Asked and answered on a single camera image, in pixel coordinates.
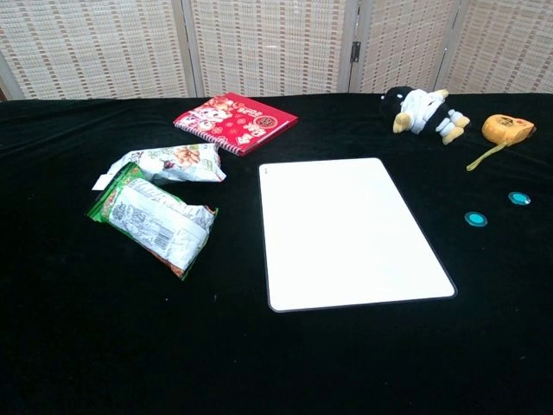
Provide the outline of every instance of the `white snack bag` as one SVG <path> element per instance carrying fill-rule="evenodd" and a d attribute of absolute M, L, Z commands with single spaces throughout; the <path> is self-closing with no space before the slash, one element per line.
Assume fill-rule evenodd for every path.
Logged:
<path fill-rule="evenodd" d="M 92 190 L 104 190 L 128 162 L 138 164 L 146 179 L 155 184 L 167 182 L 222 182 L 216 144 L 177 145 L 160 149 L 130 151 L 101 175 Z"/>

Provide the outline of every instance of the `woven panel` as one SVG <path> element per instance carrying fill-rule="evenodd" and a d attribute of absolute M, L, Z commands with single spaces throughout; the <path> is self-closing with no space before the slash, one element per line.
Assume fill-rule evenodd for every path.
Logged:
<path fill-rule="evenodd" d="M 170 0 L 3 0 L 0 51 L 26 98 L 188 95 Z"/>
<path fill-rule="evenodd" d="M 407 85 L 430 90 L 443 57 L 457 0 L 376 0 L 367 39 L 360 92 L 381 93 Z"/>
<path fill-rule="evenodd" d="M 553 93 L 553 2 L 468 5 L 444 86 L 454 93 Z"/>
<path fill-rule="evenodd" d="M 337 91 L 346 0 L 192 0 L 208 96 Z"/>

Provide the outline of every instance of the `barcode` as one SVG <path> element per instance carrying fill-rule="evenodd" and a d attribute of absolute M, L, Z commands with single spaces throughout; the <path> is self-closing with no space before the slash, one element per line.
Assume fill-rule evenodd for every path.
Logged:
<path fill-rule="evenodd" d="M 167 244 L 172 239 L 173 233 L 171 231 L 165 227 L 159 227 L 159 233 L 156 236 L 156 240 L 154 240 L 154 244 L 165 250 L 167 248 Z"/>

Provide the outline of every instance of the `spiral binding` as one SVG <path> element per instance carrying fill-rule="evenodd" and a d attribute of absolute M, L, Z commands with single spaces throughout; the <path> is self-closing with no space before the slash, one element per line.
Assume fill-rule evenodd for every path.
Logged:
<path fill-rule="evenodd" d="M 198 136 L 200 138 L 203 138 L 204 140 L 217 144 L 219 147 L 222 147 L 223 149 L 230 151 L 231 153 L 238 154 L 240 152 L 240 148 L 237 145 L 230 144 L 226 141 L 223 141 L 215 136 L 212 136 L 211 134 L 208 134 L 205 131 L 197 131 L 194 128 L 189 128 L 185 125 L 179 124 L 178 122 L 175 124 L 176 127 L 179 127 L 181 130 L 190 132 L 194 134 L 195 136 Z"/>

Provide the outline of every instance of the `snack bag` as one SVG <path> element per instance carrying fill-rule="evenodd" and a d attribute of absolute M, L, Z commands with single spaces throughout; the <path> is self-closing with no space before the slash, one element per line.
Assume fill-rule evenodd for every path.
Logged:
<path fill-rule="evenodd" d="M 149 182 L 222 182 L 225 173 L 215 144 L 177 145 L 160 149 L 130 151 L 111 165 L 92 190 L 104 190 L 108 182 L 126 163 L 140 167 Z"/>
<path fill-rule="evenodd" d="M 181 280 L 206 244 L 216 215 L 217 210 L 187 205 L 146 181 L 134 163 L 118 171 L 87 214 L 152 252 Z"/>

